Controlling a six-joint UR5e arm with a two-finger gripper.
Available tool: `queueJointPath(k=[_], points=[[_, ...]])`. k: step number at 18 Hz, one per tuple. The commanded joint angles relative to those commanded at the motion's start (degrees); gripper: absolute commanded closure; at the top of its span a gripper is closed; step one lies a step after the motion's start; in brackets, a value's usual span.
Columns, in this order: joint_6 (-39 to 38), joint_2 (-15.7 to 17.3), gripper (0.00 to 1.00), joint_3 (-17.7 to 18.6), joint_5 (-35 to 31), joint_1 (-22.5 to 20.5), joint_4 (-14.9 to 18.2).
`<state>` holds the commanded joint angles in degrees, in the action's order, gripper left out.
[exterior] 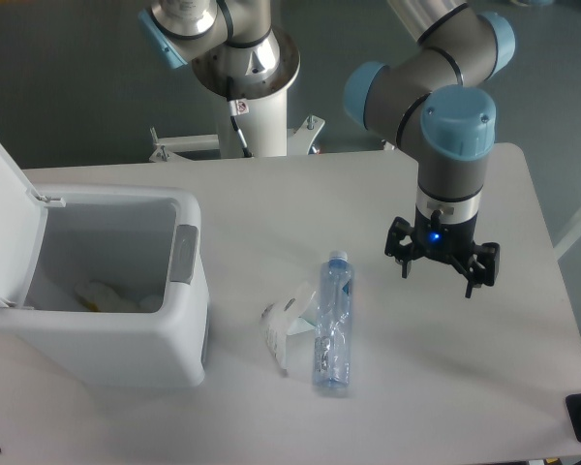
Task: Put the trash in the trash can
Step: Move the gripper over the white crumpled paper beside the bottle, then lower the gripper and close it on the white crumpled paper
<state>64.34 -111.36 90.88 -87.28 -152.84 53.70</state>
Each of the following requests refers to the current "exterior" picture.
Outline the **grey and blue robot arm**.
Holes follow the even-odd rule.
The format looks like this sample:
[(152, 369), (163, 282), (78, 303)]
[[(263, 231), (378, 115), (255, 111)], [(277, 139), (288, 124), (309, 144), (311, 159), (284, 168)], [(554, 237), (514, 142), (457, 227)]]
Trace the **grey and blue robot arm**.
[[(396, 218), (384, 252), (404, 271), (426, 258), (448, 264), (469, 289), (495, 283), (500, 247), (474, 229), (496, 107), (482, 91), (512, 58), (514, 32), (465, 1), (394, 1), (419, 53), (400, 66), (359, 66), (344, 89), (347, 115), (418, 164), (415, 218)], [(190, 66), (218, 100), (217, 134), (227, 157), (289, 153), (287, 92), (300, 66), (267, 1), (155, 1), (141, 27), (172, 68)]]

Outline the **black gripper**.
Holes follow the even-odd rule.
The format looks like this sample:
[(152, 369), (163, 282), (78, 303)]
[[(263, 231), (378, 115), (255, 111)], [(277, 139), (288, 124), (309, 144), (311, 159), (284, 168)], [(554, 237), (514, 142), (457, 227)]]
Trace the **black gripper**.
[(499, 274), (501, 246), (497, 242), (474, 242), (477, 215), (458, 224), (441, 224), (434, 230), (431, 220), (418, 208), (414, 225), (396, 217), (389, 227), (384, 253), (401, 265), (402, 278), (411, 273), (412, 262), (427, 258), (444, 264), (453, 264), (465, 277), (465, 298), (482, 286), (493, 287)]

